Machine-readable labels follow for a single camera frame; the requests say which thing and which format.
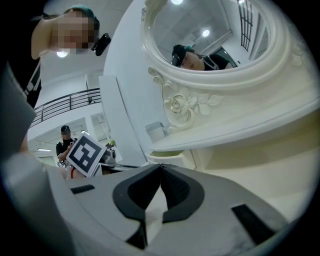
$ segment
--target balcony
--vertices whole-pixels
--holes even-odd
[[[30,127],[62,113],[101,103],[99,88],[83,90],[51,100],[35,109],[36,116]]]

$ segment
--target black camera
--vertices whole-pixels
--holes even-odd
[[[111,43],[111,37],[108,33],[103,34],[103,36],[94,44],[91,48],[92,51],[95,52],[95,55],[101,56],[101,54],[105,51],[108,45]]]

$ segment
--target white ornate furniture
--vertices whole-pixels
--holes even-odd
[[[148,72],[162,88],[170,122],[170,135],[154,143],[153,151],[197,149],[263,135],[318,108],[318,74],[295,26],[269,1],[250,2],[266,22],[268,49],[250,64],[204,73],[162,58],[152,32],[167,0],[145,1],[142,48],[152,63]]]

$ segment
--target railing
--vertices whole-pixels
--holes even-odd
[[[237,0],[240,14],[241,23],[241,46],[248,52],[251,42],[251,30],[252,30],[252,5],[248,8],[247,0]]]
[[[100,89],[83,90],[56,98],[37,107],[36,116],[30,127],[70,110],[101,102]]]

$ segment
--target white shelf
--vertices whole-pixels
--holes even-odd
[[[207,124],[174,133],[154,143],[152,151],[179,151],[232,143],[272,131],[298,120],[319,107],[319,96],[310,91],[228,123]]]

